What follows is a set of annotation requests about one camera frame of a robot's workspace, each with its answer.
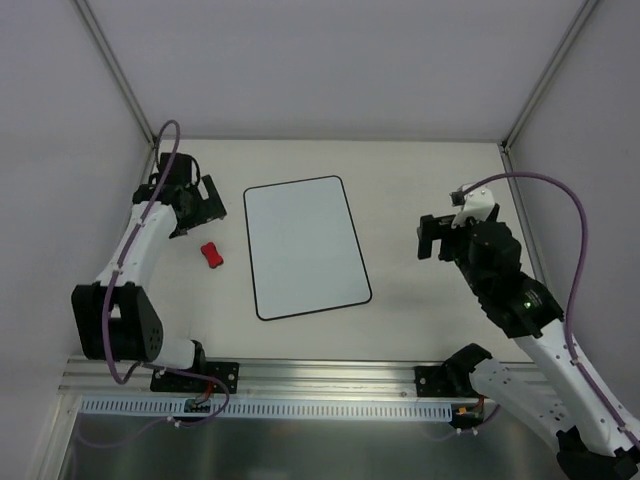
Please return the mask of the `red whiteboard eraser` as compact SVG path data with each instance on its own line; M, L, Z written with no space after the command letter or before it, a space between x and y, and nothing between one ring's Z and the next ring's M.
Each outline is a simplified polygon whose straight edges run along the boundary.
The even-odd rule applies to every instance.
M200 251L210 269L216 269L224 264L224 259L213 242L202 245Z

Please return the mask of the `white whiteboard black frame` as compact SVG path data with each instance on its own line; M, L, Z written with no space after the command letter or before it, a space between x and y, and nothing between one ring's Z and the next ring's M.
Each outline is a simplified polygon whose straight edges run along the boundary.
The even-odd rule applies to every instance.
M281 320L373 298L342 179L254 186L243 193L257 317Z

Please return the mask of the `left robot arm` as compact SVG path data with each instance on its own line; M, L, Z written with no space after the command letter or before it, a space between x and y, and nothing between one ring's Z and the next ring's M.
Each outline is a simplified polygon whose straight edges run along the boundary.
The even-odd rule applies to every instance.
M77 285L72 310L84 356L114 366L152 365L187 391L202 388L208 367L202 344L167 331L146 292L166 243L221 220L226 208L210 176L188 154L164 152L159 169L132 197L129 223L107 266Z

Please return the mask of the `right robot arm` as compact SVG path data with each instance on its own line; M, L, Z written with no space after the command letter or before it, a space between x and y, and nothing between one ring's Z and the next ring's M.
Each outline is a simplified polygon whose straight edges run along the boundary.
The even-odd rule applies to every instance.
M419 259L431 256L460 270L482 311L526 353L556 396L549 398L515 378L490 352L471 343L429 377L459 396L497 402L552 449L570 479L631 479L639 472L639 422L598 379L549 290L525 274L521 244L491 210L484 221L458 226L454 216L421 217Z

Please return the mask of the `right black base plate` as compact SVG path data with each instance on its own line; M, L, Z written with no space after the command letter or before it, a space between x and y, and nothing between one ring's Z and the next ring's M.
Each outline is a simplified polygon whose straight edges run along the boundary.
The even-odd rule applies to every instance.
M413 368L418 398L455 398L458 391L444 365L418 365Z

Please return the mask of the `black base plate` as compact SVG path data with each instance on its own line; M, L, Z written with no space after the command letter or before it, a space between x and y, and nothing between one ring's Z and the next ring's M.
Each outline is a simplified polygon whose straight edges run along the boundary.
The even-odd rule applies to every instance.
M237 391L240 364L230 361L204 361L188 370L165 368L154 370L150 390L156 393L204 394L208 387L212 393L222 393L223 384L231 395Z
M458 391L444 365L418 365L413 368L418 398L455 398Z

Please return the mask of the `aluminium mounting rail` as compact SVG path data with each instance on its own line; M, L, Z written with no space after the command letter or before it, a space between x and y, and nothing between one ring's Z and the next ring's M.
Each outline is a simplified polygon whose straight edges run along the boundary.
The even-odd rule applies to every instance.
M413 368L440 365L417 361L219 359L240 364L233 399L401 401L417 398ZM152 392L152 370L140 368L120 385L106 364L81 356L68 359L60 396L161 397Z

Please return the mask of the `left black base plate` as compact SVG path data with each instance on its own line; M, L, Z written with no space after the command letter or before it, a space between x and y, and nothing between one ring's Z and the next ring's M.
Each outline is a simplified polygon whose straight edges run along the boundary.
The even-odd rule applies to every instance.
M231 395L237 391L240 364L230 361L204 361L188 370L165 368L154 370L150 390L156 393L204 394L208 387L212 393L222 393L223 384Z

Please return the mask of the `left aluminium frame post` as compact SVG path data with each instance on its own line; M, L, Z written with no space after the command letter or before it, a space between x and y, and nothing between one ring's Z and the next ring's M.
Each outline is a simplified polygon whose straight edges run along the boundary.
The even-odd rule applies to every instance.
M112 81L119 91L127 109L132 115L138 130L144 140L151 146L154 145L156 135L142 106L127 78L127 75L114 51L111 42L107 38L90 1L71 0L70 3L84 25L89 38L93 42L99 57L104 63Z

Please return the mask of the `aluminium frame post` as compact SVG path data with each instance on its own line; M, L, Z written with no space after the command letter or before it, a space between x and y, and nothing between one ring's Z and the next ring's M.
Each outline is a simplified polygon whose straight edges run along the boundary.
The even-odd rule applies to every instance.
M112 81L119 91L127 109L132 115L138 130L144 140L151 146L154 145L156 135L142 106L127 78L127 75L114 51L111 42L107 38L90 1L71 0L70 3L84 25L89 38L93 42L99 57L104 63Z
M509 132L502 140L501 147L505 152L511 150L518 137L524 131L535 109L542 102L544 95L551 87L556 75L600 5L600 0L585 0L580 3L541 74L535 81L524 105L519 110Z

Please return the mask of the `right aluminium frame post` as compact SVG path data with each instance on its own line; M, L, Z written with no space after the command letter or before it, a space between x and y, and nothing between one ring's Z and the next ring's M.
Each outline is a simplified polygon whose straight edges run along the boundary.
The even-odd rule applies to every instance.
M511 150L518 137L524 131L535 109L542 102L544 95L551 87L556 75L600 5L600 0L585 0L580 3L541 74L535 81L524 105L519 110L509 132L502 140L501 147L505 152Z

